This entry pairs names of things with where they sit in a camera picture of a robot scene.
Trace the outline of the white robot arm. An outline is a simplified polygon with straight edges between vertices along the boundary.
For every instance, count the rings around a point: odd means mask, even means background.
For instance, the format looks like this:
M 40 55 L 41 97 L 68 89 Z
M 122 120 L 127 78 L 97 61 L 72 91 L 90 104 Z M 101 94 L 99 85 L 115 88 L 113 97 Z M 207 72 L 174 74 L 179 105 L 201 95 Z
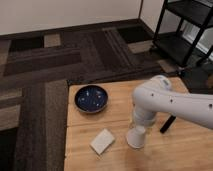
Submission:
M 165 112 L 213 130 L 213 95 L 173 91 L 171 81 L 163 75 L 138 85 L 132 99 L 137 125 L 152 126 L 156 114 Z

